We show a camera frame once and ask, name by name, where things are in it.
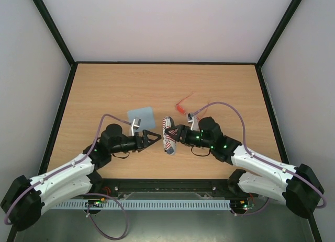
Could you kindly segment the stars and stripes glasses case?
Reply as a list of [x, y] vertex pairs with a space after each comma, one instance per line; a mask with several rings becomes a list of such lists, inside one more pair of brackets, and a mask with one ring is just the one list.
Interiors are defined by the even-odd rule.
[[163, 131], [163, 149], [164, 152], [170, 156], [176, 153], [176, 142], [165, 133], [166, 129], [174, 128], [174, 121], [171, 117], [167, 116], [163, 118], [162, 131]]

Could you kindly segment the light blue cleaning cloth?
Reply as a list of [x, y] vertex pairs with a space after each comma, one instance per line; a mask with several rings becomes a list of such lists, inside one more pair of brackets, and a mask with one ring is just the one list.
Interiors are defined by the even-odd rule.
[[129, 122], [132, 122], [136, 117], [141, 120], [140, 127], [135, 130], [136, 132], [141, 132], [142, 130], [153, 130], [156, 127], [153, 109], [151, 107], [130, 110], [127, 112], [127, 116]]

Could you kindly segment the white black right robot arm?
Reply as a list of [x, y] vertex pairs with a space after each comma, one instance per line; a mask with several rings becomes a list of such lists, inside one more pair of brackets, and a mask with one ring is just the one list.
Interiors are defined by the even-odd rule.
[[302, 218], [310, 218], [324, 194], [314, 171], [307, 165], [294, 166], [272, 160], [249, 150], [243, 143], [224, 135], [212, 117], [190, 126], [175, 125], [171, 117], [164, 117], [163, 144], [169, 155], [176, 153], [176, 143], [190, 148], [208, 148], [220, 162], [237, 166], [229, 178], [229, 192], [235, 196], [256, 193], [285, 203]]

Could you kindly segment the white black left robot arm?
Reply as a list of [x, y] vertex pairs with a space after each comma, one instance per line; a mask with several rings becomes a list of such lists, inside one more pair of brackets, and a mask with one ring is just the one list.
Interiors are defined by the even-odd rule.
[[108, 125], [94, 143], [71, 161], [38, 176], [14, 179], [1, 201], [4, 223], [18, 231], [31, 227], [57, 204], [89, 193], [101, 179], [97, 171], [110, 163], [115, 153], [141, 152], [161, 138], [148, 130], [126, 136], [120, 125]]

